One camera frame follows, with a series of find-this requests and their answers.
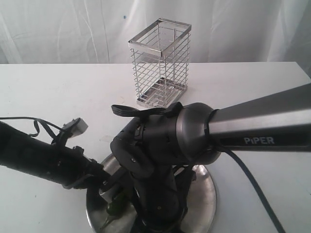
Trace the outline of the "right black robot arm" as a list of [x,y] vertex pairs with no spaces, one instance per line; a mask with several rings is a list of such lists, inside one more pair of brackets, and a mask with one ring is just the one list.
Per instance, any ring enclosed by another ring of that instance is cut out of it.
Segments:
[[196,102],[138,110],[112,105],[130,122],[110,144],[133,181],[133,233],[178,233],[194,178],[193,167],[224,152],[243,170],[276,230],[284,228],[236,151],[309,152],[311,86],[302,85],[224,109]]

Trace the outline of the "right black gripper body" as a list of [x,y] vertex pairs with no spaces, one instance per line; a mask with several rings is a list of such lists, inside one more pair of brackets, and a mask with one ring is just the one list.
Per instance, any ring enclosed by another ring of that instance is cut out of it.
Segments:
[[158,167],[149,178],[131,173],[137,217],[131,233],[181,233],[188,207],[192,167]]

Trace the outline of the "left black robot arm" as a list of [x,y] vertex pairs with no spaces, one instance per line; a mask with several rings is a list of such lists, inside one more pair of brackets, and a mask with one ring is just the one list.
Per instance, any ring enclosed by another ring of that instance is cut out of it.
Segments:
[[81,147],[47,144],[4,122],[0,124],[0,164],[65,189],[98,187],[110,178],[103,165],[84,156]]

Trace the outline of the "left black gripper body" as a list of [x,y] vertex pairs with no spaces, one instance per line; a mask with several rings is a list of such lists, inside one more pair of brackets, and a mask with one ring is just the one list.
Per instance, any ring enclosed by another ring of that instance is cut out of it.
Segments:
[[104,166],[94,159],[89,159],[84,155],[84,149],[75,146],[71,149],[73,155],[73,181],[63,184],[65,189],[88,189],[90,187],[101,186],[109,179],[109,173],[104,171]]

